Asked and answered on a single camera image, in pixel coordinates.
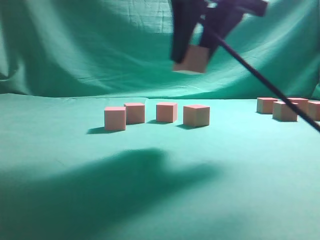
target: black pole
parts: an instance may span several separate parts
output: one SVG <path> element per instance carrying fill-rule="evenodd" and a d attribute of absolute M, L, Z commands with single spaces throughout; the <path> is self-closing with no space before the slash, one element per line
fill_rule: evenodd
<path fill-rule="evenodd" d="M 269 82 L 263 75 L 261 75 L 256 69 L 254 69 L 249 63 L 247 63 L 239 54 L 237 54 L 218 34 L 211 31 L 210 34 L 218 40 L 220 46 L 222 46 L 230 55 L 232 55 L 239 63 L 241 63 L 249 72 L 251 72 L 258 80 L 260 80 L 268 89 L 270 89 L 275 95 L 277 95 L 282 101 L 284 101 L 289 108 L 303 118 L 307 123 L 314 127 L 320 133 L 320 125 L 312 120 L 304 111 L 293 104 L 280 90 L 278 90 L 271 82 Z"/>

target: green tablecloth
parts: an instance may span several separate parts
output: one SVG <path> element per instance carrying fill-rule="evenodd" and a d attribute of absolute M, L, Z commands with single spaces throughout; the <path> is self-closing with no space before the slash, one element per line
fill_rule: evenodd
<path fill-rule="evenodd" d="M 319 240 L 320 135 L 256 100 L 0 95 L 1 240 Z M 146 104 L 106 133 L 104 107 Z M 182 125 L 188 104 L 210 126 Z"/>

